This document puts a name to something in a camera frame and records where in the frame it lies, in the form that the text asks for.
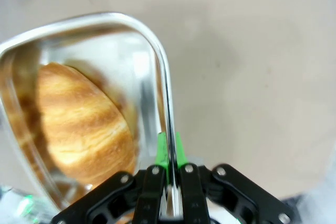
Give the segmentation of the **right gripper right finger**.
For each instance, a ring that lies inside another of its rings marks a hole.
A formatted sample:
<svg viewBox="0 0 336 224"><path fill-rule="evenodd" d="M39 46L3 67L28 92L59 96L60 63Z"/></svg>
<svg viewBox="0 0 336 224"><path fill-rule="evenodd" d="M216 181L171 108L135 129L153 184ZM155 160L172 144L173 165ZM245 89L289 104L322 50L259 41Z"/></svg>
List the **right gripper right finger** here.
<svg viewBox="0 0 336 224"><path fill-rule="evenodd" d="M229 164L213 169L186 158L176 136L176 158L185 223L210 223L207 201L220 206L236 223L292 223L295 212Z"/></svg>

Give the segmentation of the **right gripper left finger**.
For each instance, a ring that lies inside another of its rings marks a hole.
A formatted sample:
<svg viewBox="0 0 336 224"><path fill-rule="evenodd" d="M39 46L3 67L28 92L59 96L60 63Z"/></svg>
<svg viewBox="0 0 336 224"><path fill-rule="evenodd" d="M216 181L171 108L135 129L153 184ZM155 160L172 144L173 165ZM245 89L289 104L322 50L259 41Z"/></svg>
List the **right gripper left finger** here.
<svg viewBox="0 0 336 224"><path fill-rule="evenodd" d="M155 164L136 175L121 171L52 218L52 223L117 223L134 213L132 223L158 223L166 183L166 134L158 134Z"/></svg>

